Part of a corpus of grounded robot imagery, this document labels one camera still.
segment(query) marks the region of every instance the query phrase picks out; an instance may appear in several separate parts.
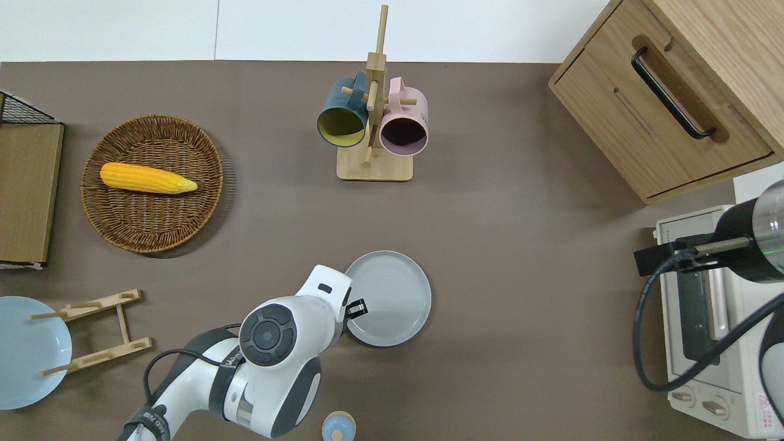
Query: oven knob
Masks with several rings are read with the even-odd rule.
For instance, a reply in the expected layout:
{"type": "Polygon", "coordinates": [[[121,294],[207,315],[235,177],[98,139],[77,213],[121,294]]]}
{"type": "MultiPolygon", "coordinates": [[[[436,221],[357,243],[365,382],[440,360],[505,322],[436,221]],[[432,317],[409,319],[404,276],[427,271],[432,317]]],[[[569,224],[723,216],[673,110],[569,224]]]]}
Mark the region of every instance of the oven knob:
{"type": "Polygon", "coordinates": [[[691,390],[690,387],[684,386],[670,394],[673,399],[681,401],[686,406],[694,407],[694,392],[691,390]]]}
{"type": "Polygon", "coordinates": [[[730,417],[729,405],[720,396],[714,396],[710,401],[703,401],[702,407],[722,420],[726,420],[730,417]]]}

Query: dark green mug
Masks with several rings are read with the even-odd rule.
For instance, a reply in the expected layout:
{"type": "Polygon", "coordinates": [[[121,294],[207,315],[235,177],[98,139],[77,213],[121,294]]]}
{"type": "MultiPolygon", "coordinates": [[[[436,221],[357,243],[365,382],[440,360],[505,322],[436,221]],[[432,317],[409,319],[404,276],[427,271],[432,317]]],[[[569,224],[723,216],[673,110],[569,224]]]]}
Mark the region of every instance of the dark green mug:
{"type": "Polygon", "coordinates": [[[324,110],[318,116],[316,127],[321,137],[337,147],[351,147],[365,137],[368,124],[368,101],[362,97],[367,93],[368,77],[365,71],[357,72],[354,78],[343,78],[332,85],[324,110]],[[351,89],[351,95],[343,93],[343,87],[351,89]]]}

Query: yellow corn cob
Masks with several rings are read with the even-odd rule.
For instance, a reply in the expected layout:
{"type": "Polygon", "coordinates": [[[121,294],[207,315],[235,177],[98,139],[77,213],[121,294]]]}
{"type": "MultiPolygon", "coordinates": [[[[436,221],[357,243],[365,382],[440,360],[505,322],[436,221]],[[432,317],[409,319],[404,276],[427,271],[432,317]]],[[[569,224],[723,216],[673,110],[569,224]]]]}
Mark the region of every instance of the yellow corn cob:
{"type": "Polygon", "coordinates": [[[197,185],[179,174],[152,167],[122,162],[107,162],[100,169],[100,178],[109,187],[175,195],[193,191],[197,185]]]}

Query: wicker basket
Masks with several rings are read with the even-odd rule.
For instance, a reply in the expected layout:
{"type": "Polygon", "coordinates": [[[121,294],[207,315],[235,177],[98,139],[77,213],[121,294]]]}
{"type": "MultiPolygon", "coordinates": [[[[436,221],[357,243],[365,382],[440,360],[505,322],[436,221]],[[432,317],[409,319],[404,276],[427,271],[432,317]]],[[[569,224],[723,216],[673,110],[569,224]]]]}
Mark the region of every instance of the wicker basket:
{"type": "Polygon", "coordinates": [[[136,253],[170,250],[196,235],[215,212],[223,164],[204,130],[176,116],[147,115],[115,127],[87,159],[82,204],[90,224],[112,245],[136,253]],[[106,162],[155,167],[182,175],[198,189],[161,195],[110,188],[106,162]]]}

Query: mug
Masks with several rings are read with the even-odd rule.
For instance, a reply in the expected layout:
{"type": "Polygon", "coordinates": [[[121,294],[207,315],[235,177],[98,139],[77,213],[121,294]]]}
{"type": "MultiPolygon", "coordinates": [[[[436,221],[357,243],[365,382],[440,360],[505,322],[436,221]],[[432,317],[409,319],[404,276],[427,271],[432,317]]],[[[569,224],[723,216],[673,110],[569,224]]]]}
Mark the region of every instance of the mug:
{"type": "Polygon", "coordinates": [[[413,156],[427,146],[427,98],[403,78],[390,80],[389,104],[384,108],[379,141],[389,153],[413,156]],[[416,104],[401,104],[402,99],[416,99],[416,104]]]}
{"type": "Polygon", "coordinates": [[[318,116],[316,127],[321,137],[337,147],[351,147],[365,137],[368,124],[367,93],[368,77],[365,71],[357,72],[354,78],[343,78],[332,85],[324,110],[318,116]],[[343,87],[352,89],[351,95],[343,93],[343,87]]]}

